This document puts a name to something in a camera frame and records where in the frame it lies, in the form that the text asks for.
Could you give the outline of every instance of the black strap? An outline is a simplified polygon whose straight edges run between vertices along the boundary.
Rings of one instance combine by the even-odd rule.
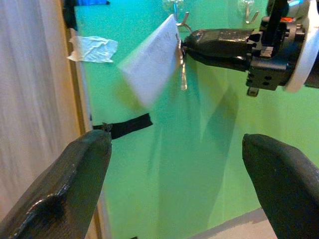
[[[111,132],[112,139],[116,139],[151,125],[153,125],[153,123],[151,122],[150,114],[145,114],[122,123],[103,123],[102,125],[96,125],[93,126],[93,129],[102,129]]]

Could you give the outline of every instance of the white paper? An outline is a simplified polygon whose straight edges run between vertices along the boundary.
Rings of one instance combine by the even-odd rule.
[[[175,18],[170,15],[120,64],[126,81],[144,106],[155,101],[178,66],[176,36]]]
[[[74,51],[68,59],[72,61],[113,62],[111,57],[118,47],[117,41],[99,36],[74,36],[70,42],[73,44]]]

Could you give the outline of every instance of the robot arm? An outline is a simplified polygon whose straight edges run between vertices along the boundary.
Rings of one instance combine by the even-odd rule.
[[[248,95],[259,89],[319,88],[319,2],[270,0],[259,31],[209,29],[185,39],[185,51],[206,65],[248,71]]]

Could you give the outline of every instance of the blue object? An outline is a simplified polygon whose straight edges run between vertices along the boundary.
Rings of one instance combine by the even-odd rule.
[[[304,0],[297,0],[297,1],[292,1],[289,3],[289,6],[295,6],[298,4],[302,4],[304,2]]]
[[[107,0],[78,0],[78,6],[110,4]]]

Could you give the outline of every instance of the paper card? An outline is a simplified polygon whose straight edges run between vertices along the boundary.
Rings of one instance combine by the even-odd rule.
[[[170,15],[121,64],[120,69],[138,99],[150,106],[178,66],[175,18]]]

